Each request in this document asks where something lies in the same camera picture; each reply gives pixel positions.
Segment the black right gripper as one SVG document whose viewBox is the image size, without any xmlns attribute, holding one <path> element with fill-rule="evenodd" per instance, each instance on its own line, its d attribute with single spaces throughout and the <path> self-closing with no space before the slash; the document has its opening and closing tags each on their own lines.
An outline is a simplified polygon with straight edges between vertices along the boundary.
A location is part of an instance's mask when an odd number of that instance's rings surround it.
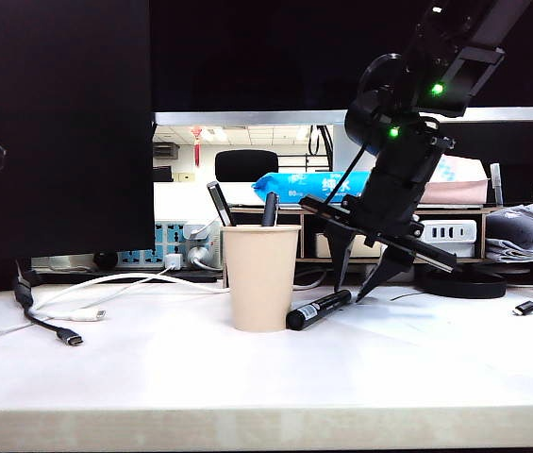
<svg viewBox="0 0 533 453">
<path fill-rule="evenodd" d="M 325 237 L 336 291 L 343 284 L 357 234 L 364 235 L 368 244 L 380 241 L 388 247 L 362 283 L 356 302 L 373 288 L 407 272 L 416 258 L 446 272 L 454 270 L 457 258 L 419 240 L 424 227 L 413 219 L 426 182 L 441 155 L 453 144 L 452 141 L 388 144 L 379 151 L 361 195 L 346 195 L 338 207 L 313 195 L 300 200 L 302 208 L 328 222 Z"/>
</svg>

